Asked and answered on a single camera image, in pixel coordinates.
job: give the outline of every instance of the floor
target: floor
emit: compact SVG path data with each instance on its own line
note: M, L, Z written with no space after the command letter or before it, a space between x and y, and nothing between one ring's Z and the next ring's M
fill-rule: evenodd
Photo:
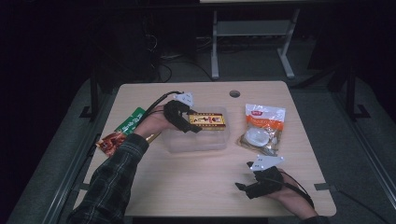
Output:
M396 223L396 204L391 199L394 186L387 186L389 182L381 173L385 170L385 175L393 178L390 184L394 181L396 125L369 85L357 79L355 104L363 105L371 117L352 121L345 111L346 86L336 93L327 89L331 74L306 88L293 88L319 72L306 68L315 39L293 40L290 44L288 58L295 79L286 78L277 57L281 38L263 38L258 41L260 44L250 45L246 43L258 43L257 40L235 39L234 43L240 41L237 44L224 40L219 51L219 80L210 78L210 48L204 40L199 41L202 45L195 58L171 49L165 51L154 82L285 81L322 173L327 183L334 186L337 214L330 217L331 223L382 223L381 218ZM81 86L8 223L65 223L89 165L92 142L101 133L116 94L117 88L111 93L100 92L98 117L81 118L83 108L91 104L90 81ZM269 223L298 223L298 219L270 218Z

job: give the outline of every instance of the orange and white bag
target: orange and white bag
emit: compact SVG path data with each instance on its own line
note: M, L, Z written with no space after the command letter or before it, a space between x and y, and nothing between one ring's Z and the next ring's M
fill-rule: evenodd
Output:
M286 109L246 104L247 131L237 144L266 156L277 156Z

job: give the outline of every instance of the sleeve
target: sleeve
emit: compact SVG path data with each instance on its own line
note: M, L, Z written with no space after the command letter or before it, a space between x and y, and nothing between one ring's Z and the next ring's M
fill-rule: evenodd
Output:
M84 199L67 223L122 223L137 164L148 148L143 137L128 135L114 155L93 173Z
M327 217L317 216L305 219L300 224L330 224L330 220Z

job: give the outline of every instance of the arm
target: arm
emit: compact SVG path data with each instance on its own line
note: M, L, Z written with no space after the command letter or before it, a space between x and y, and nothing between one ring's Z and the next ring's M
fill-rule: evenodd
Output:
M157 106L153 111L161 111ZM146 138L164 129L175 129L163 116L153 113L127 136L114 155L94 172L81 204L69 215L68 223L122 223L131 196L137 164L149 148Z
M285 183L292 184L298 188L297 183L288 175L283 175ZM282 203L286 209L296 215L302 222L301 224L329 224L329 219L321 217L313 207L300 196L297 192L285 186L280 191L266 195L266 197L274 199Z

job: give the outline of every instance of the transparent bin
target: transparent bin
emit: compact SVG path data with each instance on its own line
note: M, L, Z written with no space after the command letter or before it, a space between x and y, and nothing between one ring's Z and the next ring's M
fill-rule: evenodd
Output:
M225 120L225 129L223 131L200 131L198 133L165 130L161 135L168 151L173 153L226 148L227 141L230 137L230 123L226 108L222 106L208 106L192 107L191 109L199 113L221 113Z

